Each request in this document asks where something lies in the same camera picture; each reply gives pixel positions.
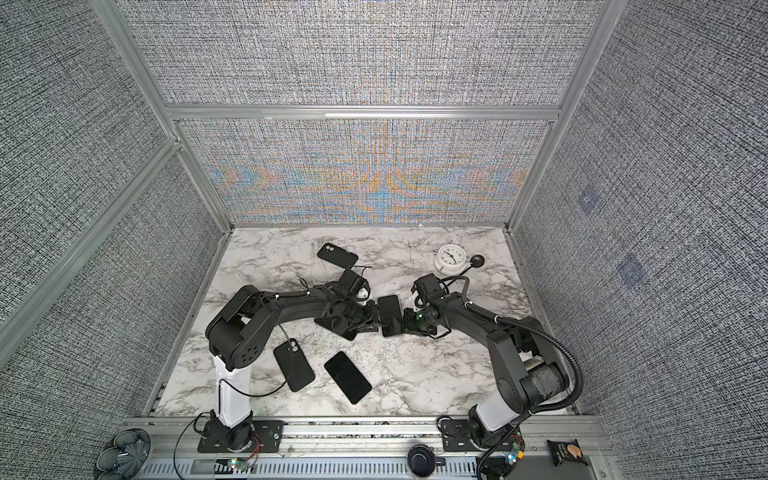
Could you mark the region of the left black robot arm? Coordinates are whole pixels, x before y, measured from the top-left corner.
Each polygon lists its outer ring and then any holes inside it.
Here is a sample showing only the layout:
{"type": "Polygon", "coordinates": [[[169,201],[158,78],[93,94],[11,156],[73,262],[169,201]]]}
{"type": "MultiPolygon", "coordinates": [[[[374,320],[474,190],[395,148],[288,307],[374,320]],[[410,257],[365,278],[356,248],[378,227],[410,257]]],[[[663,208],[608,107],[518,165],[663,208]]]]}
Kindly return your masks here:
{"type": "Polygon", "coordinates": [[[338,332],[371,326],[379,319],[376,303],[343,296],[329,284],[298,292],[274,293],[242,287],[206,327],[217,382],[215,418],[234,429],[250,418],[251,365],[264,352],[275,327],[319,318],[338,332]]]}

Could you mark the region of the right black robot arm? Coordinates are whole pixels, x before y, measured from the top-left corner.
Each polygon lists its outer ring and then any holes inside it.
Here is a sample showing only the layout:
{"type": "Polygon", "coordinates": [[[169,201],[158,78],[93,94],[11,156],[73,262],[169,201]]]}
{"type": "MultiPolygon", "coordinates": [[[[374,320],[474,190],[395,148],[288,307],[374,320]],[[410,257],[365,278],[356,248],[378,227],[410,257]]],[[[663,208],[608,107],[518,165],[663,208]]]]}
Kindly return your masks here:
{"type": "Polygon", "coordinates": [[[468,413],[468,435],[488,449],[529,414],[558,410],[547,402],[571,386],[560,344],[533,317],[503,317],[454,292],[436,296],[418,309],[406,308],[403,330],[435,337],[443,327],[484,346],[492,366],[495,391],[468,413]]]}

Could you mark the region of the black screen purple phone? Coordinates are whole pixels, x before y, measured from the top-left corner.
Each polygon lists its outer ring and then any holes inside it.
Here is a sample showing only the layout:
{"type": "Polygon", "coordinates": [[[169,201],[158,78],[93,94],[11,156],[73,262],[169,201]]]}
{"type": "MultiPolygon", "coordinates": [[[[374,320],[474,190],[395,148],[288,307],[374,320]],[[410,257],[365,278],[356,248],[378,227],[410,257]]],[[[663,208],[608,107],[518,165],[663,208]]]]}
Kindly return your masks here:
{"type": "Polygon", "coordinates": [[[377,302],[382,335],[393,337],[403,333],[403,317],[397,295],[383,296],[377,302]]]}

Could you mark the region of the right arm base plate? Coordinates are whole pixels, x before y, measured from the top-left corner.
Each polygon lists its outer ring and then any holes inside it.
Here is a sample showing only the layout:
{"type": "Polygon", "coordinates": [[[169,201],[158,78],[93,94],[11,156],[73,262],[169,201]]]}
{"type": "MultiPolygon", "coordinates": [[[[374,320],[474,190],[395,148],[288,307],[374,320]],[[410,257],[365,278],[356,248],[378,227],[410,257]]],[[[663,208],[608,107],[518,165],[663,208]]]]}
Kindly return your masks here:
{"type": "Polygon", "coordinates": [[[473,442],[469,421],[440,417],[436,421],[440,432],[443,450],[448,453],[480,452],[481,449],[473,442]]]}

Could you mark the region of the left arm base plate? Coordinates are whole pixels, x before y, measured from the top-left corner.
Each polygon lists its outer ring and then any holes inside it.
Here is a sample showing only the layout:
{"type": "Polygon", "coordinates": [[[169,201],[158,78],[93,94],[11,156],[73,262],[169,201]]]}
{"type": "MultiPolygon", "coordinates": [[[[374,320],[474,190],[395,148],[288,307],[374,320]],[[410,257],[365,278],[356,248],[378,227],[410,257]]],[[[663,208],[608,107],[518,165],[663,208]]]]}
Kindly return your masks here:
{"type": "Polygon", "coordinates": [[[218,420],[208,422],[197,446],[201,454],[240,454],[254,452],[277,453],[283,438],[285,423],[280,420],[252,421],[249,427],[233,429],[218,420]]]}

